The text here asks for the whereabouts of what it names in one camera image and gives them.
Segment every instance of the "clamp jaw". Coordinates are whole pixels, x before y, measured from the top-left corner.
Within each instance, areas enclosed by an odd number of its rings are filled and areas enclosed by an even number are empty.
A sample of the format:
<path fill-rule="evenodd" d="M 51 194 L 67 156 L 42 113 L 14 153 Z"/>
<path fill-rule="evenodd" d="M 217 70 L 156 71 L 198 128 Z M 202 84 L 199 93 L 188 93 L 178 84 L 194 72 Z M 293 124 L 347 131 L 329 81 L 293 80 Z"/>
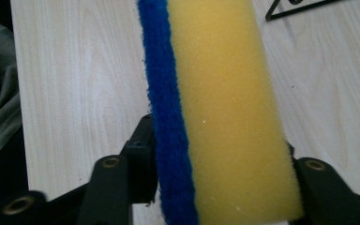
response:
<path fill-rule="evenodd" d="M 155 142 L 149 114 L 120 155 L 96 162 L 88 184 L 50 202 L 38 191 L 12 196 L 0 203 L 0 225 L 132 224 L 131 205 L 153 202 L 157 191 Z M 292 162 L 306 215 L 290 225 L 360 225 L 360 196 L 329 164 L 312 157 Z"/>

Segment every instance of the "yellow foam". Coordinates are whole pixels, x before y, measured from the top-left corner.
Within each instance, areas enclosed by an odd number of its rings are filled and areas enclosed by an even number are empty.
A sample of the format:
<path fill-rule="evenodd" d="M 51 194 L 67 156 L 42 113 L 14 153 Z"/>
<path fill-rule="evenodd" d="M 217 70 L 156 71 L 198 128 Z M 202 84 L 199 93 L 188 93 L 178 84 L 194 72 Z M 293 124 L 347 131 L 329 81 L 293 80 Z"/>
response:
<path fill-rule="evenodd" d="M 248 0 L 169 0 L 201 224 L 303 214 Z"/>

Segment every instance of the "wood grain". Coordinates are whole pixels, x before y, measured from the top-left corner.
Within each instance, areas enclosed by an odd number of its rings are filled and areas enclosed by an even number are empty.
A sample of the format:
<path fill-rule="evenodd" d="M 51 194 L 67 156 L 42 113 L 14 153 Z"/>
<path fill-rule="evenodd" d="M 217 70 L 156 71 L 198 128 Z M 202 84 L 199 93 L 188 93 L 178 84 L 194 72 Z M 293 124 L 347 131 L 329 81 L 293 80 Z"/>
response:
<path fill-rule="evenodd" d="M 360 1 L 274 22 L 264 20 L 272 1 L 253 3 L 296 156 L 329 162 L 360 194 Z M 135 1 L 22 0 L 12 10 L 30 188 L 51 199 L 86 182 L 148 113 L 142 29 Z M 135 206 L 135 224 L 163 224 L 158 208 Z"/>

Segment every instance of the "brass grommet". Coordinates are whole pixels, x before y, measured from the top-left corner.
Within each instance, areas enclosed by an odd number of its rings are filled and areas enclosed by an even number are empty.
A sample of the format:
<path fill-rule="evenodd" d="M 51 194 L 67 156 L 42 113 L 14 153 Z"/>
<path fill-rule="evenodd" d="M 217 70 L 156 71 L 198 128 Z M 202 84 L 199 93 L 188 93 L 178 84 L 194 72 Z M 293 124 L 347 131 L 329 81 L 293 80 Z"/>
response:
<path fill-rule="evenodd" d="M 7 204 L 2 210 L 2 213 L 9 216 L 19 214 L 28 209 L 34 202 L 35 199 L 33 196 L 22 196 Z"/>
<path fill-rule="evenodd" d="M 117 158 L 117 157 L 110 157 L 110 158 L 105 159 L 102 162 L 103 167 L 105 167 L 105 168 L 115 167 L 116 165 L 118 165 L 118 163 L 119 163 L 119 158 Z"/>
<path fill-rule="evenodd" d="M 324 171 L 326 170 L 326 166 L 317 160 L 308 160 L 306 161 L 306 165 L 315 171 Z"/>

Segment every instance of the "black object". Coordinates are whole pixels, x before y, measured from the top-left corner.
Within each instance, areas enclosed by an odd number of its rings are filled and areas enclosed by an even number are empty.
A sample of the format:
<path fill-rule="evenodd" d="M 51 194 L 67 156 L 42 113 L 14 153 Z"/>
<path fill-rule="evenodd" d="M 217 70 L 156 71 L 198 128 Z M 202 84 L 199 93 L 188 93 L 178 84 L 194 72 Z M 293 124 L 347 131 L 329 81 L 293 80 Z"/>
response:
<path fill-rule="evenodd" d="M 51 202 L 37 191 L 12 196 L 0 203 L 0 224 L 132 224 L 131 204 L 152 202 L 157 190 L 154 146 L 151 115 L 146 115 L 119 156 L 95 164 L 88 184 Z M 292 161 L 306 216 L 290 225 L 360 225 L 360 196 L 330 165 L 311 157 Z"/>
<path fill-rule="evenodd" d="M 28 190 L 23 128 L 0 150 L 0 198 Z"/>
<path fill-rule="evenodd" d="M 119 156 L 98 160 L 88 184 L 46 202 L 25 191 L 0 202 L 0 225 L 131 224 L 133 203 L 154 201 L 158 186 L 151 115 L 142 118 Z"/>
<path fill-rule="evenodd" d="M 0 0 L 0 23 L 13 32 L 10 0 Z"/>
<path fill-rule="evenodd" d="M 273 15 L 274 10 L 277 8 L 277 6 L 278 6 L 278 4 L 280 2 L 280 0 L 274 0 L 273 5 L 271 5 L 270 9 L 268 9 L 267 14 L 265 15 L 265 19 L 267 21 L 273 21 L 273 20 L 278 19 L 278 18 L 286 17 L 286 16 L 293 15 L 293 14 L 298 13 L 298 12 L 306 11 L 306 10 L 309 10 L 309 9 L 312 9 L 312 8 L 320 7 L 320 6 L 327 5 L 329 3 L 338 2 L 338 1 L 340 1 L 340 0 L 323 0 L 323 1 L 320 1 L 320 2 L 316 2 L 316 3 L 312 3 L 312 4 L 309 4 L 309 5 L 303 6 L 303 7 L 297 7 L 295 9 L 291 9 L 291 10 L 288 10 L 288 11 L 279 12 L 279 13 Z M 303 0 L 289 0 L 289 2 L 292 5 L 298 5 L 301 2 L 303 2 Z"/>

